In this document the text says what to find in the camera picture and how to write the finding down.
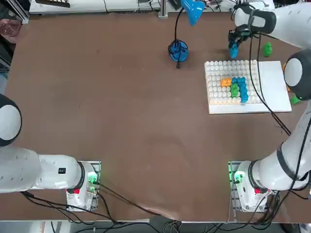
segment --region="brown table surface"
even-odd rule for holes
[[[174,24],[174,14],[164,20],[155,14],[32,17],[22,28],[6,92],[23,116],[15,145],[100,160],[107,186],[169,218],[226,221],[227,162],[264,158],[287,136],[269,114],[207,112],[203,64],[228,60],[234,28],[228,13],[204,14],[195,27],[180,18],[178,38],[190,48],[181,69],[167,52]],[[262,60],[285,62],[296,51],[269,41],[273,54]],[[241,45],[238,59],[248,59],[248,51],[248,43]],[[280,118],[294,129],[304,109],[295,106]],[[64,191],[35,193],[66,203]],[[150,216],[103,194],[116,219]],[[310,208],[290,195],[275,221],[310,222]],[[98,212],[105,213],[102,203]],[[0,219],[65,217],[16,193],[1,194]]]

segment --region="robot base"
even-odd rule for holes
[[[95,210],[98,206],[97,192],[98,185],[89,181],[100,182],[101,162],[100,161],[80,161],[85,169],[85,178],[80,189],[75,189],[74,193],[66,192],[67,204],[83,208],[85,210]],[[83,211],[80,209],[68,207],[69,211]]]
[[[243,212],[265,212],[269,191],[265,193],[258,193],[258,191],[252,187],[248,176],[248,167],[250,164],[250,161],[241,162],[237,171],[234,173],[233,180],[237,187],[237,192],[241,203],[241,209]],[[259,202],[263,198],[264,200],[256,209]]]

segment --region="blue lamp shade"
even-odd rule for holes
[[[181,5],[188,14],[190,25],[195,25],[203,13],[205,7],[204,2],[200,0],[181,0]]]

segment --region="blue lego brick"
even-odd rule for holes
[[[247,88],[246,88],[246,82],[245,77],[238,77],[233,78],[232,83],[237,83],[240,89],[240,97],[241,97],[241,103],[246,103],[248,101],[248,94],[247,94]]]

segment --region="lamp base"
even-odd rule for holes
[[[169,46],[170,57],[175,62],[184,62],[189,54],[188,46],[185,42],[178,40]]]

